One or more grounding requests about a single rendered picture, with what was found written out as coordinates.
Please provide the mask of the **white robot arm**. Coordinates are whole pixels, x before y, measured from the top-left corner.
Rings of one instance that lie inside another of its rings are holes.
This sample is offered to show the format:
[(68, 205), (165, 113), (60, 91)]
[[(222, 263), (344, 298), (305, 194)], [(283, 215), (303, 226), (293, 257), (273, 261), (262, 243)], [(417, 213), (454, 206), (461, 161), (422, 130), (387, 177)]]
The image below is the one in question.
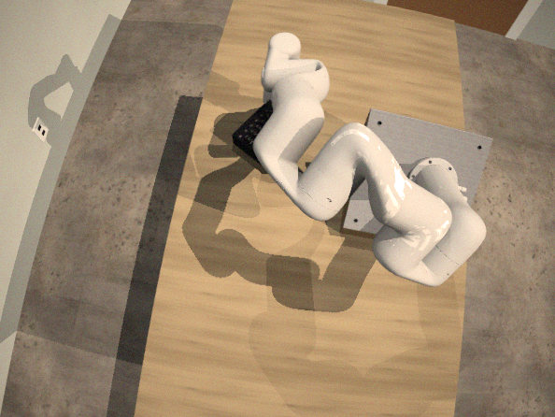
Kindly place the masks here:
[(294, 205), (316, 221), (333, 218), (367, 180), (373, 215), (385, 224), (372, 243), (379, 263), (398, 277), (439, 286), (486, 236), (453, 166), (427, 158), (413, 167), (408, 179), (375, 133), (350, 122), (303, 172), (297, 162), (323, 126), (320, 103), (330, 81), (324, 64), (300, 59), (300, 51), (300, 40), (291, 33), (269, 40), (261, 83), (271, 93), (275, 111), (253, 141), (257, 159)]

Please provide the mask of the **black lighting desk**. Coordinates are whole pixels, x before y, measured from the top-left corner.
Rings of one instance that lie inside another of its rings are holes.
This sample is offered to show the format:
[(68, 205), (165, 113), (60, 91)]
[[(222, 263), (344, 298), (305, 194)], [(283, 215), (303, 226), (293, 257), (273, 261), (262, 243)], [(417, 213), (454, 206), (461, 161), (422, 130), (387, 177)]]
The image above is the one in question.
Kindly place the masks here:
[(267, 110), (268, 102), (263, 104), (232, 134), (234, 144), (260, 165), (261, 163), (257, 159), (252, 145), (254, 138), (259, 134), (273, 113), (273, 111), (269, 112)]

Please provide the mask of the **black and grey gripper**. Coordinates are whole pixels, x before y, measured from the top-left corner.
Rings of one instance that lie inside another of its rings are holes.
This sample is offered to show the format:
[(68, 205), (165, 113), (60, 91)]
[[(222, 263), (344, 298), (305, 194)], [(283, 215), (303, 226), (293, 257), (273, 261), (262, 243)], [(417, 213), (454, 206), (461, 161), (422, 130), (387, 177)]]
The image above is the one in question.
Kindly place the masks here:
[(266, 104), (266, 103), (267, 103), (266, 101), (267, 101), (267, 102), (269, 101), (267, 110), (268, 110), (269, 112), (272, 112), (272, 111), (273, 111), (273, 108), (272, 108), (272, 102), (271, 102), (271, 93), (269, 93), (269, 92), (263, 90), (263, 102)]

